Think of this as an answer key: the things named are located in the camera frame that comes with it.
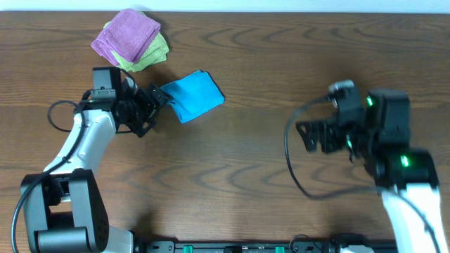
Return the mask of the blue microfiber cloth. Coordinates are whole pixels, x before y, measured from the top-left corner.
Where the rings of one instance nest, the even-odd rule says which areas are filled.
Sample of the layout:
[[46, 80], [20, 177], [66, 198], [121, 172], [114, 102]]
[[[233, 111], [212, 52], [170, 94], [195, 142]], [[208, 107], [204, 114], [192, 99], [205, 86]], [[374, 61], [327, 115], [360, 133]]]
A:
[[201, 70], [160, 88], [171, 97], [169, 104], [182, 124], [205, 114], [225, 101], [211, 76]]

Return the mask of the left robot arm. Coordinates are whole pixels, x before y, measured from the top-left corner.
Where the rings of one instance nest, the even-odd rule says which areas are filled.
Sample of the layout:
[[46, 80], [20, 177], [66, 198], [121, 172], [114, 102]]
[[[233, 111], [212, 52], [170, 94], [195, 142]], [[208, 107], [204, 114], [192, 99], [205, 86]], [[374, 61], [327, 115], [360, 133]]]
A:
[[145, 252], [134, 232], [110, 225], [96, 172], [121, 125], [138, 137], [155, 126], [169, 96], [130, 77], [94, 84], [73, 103], [74, 124], [57, 157], [22, 180], [16, 207], [23, 212], [31, 252]]

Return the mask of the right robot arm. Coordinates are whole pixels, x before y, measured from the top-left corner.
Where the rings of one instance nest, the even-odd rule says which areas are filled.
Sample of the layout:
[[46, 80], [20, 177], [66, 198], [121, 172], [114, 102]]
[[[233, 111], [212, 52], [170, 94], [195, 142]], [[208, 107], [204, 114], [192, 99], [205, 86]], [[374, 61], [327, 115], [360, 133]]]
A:
[[439, 179], [431, 154], [410, 145], [405, 91], [373, 89], [361, 99], [355, 85], [335, 84], [327, 95], [296, 109], [294, 126], [309, 152], [343, 149], [362, 160], [390, 218], [398, 252], [448, 252]]

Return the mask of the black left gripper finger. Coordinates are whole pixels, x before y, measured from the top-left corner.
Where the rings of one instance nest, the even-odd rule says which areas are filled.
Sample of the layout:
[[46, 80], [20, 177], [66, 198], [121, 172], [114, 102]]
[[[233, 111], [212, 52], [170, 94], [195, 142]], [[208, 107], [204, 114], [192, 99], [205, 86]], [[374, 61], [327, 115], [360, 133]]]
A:
[[154, 84], [151, 84], [148, 87], [147, 93], [154, 108], [163, 108], [169, 102], [169, 96], [160, 87]]
[[139, 138], [145, 136], [154, 126], [156, 121], [154, 119], [134, 119], [131, 122], [131, 131]]

